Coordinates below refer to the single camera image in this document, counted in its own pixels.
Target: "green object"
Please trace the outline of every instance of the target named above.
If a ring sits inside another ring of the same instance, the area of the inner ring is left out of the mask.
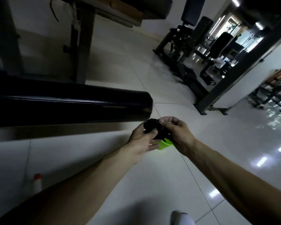
[[[165,149],[165,148],[173,145],[173,143],[166,138],[165,138],[165,142],[163,140],[161,140],[161,142],[159,142],[158,144],[160,145],[158,150],[162,150],[162,149]]]

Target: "hand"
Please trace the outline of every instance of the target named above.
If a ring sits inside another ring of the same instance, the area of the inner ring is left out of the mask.
[[[153,140],[157,136],[157,129],[153,129],[150,133],[144,132],[143,123],[133,130],[127,144],[122,147],[129,156],[131,156],[133,164],[136,164],[146,152],[159,148],[160,140]]]
[[[169,140],[181,154],[186,156],[189,147],[194,147],[197,141],[187,124],[176,117],[162,117],[159,122],[171,132],[171,139]]]

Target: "forearm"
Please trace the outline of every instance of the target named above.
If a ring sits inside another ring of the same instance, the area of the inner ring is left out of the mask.
[[[85,225],[132,166],[121,149],[96,164],[22,203],[0,219],[0,224]]]
[[[200,141],[187,157],[220,193],[253,224],[281,223],[281,191],[226,159]]]

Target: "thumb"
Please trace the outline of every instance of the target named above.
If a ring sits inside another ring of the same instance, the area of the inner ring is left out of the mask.
[[[147,133],[146,136],[148,136],[151,139],[153,139],[154,137],[156,137],[158,134],[157,129],[153,129],[150,133]]]
[[[167,122],[163,119],[160,119],[159,120],[160,124],[163,125],[165,128],[167,128],[169,131],[173,132],[174,131],[174,127],[175,125],[170,123],[170,122]]]

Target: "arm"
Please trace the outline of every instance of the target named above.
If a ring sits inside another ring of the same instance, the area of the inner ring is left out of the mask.
[[[160,123],[171,131],[174,146],[210,180],[252,224],[281,224],[281,191],[212,150],[175,117]]]
[[[3,217],[0,224],[85,225],[128,170],[159,145],[157,135],[137,127],[127,144],[78,174],[33,196]]]

